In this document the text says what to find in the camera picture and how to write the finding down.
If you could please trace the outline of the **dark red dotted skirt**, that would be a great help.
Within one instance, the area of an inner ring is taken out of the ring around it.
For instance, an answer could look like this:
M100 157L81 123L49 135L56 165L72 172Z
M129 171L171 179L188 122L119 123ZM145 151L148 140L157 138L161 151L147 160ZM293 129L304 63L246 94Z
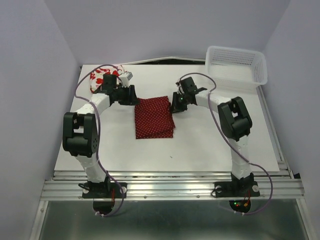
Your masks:
M135 138L169 139L174 136L175 123L167 96L139 100L134 108Z

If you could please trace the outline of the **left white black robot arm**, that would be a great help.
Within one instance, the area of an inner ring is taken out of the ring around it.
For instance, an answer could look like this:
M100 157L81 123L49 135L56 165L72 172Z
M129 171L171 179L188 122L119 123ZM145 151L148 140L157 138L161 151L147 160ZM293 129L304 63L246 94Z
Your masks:
M132 77L131 72L124 72L119 76L104 74L102 84L86 104L63 116L62 147L79 161L87 175L87 181L79 184L84 199L126 196L126 183L117 182L108 173L98 154L101 114L114 103L122 106L136 106L140 103L134 85L130 84Z

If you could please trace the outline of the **white red poppy skirt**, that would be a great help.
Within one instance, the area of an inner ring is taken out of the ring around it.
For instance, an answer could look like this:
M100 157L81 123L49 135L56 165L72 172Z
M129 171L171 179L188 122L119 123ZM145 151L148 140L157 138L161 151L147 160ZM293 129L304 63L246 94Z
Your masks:
M103 75L115 75L120 76L125 72L125 69L122 65L115 66L103 66L96 69L93 73L90 74L90 91L94 93L104 82Z

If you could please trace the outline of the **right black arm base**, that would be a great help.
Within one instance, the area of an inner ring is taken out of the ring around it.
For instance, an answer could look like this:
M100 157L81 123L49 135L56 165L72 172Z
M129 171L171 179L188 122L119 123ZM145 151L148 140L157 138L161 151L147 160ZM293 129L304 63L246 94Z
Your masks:
M213 184L211 196L229 199L230 210L242 215L249 213L252 205L251 199L261 196L256 181L245 186L232 181L218 181Z

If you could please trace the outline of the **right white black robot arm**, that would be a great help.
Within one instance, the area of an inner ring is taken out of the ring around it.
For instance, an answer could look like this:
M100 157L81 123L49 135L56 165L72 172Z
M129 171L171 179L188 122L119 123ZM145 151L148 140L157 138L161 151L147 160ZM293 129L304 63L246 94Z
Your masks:
M198 88L192 77L179 80L173 93L171 112L181 113L188 105L210 110L214 123L231 152L231 180L214 183L215 198L242 197L250 191L254 175L249 161L248 136L252 119L241 97L227 98L205 87Z

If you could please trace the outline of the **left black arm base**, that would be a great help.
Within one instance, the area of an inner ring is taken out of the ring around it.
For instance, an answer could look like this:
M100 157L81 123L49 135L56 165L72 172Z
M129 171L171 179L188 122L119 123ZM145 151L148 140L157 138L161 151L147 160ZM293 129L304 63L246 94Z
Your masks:
M82 189L83 199L93 200L92 208L95 215L103 218L115 215L127 197L128 184L111 182L108 177L104 182L87 181L79 183L78 186Z

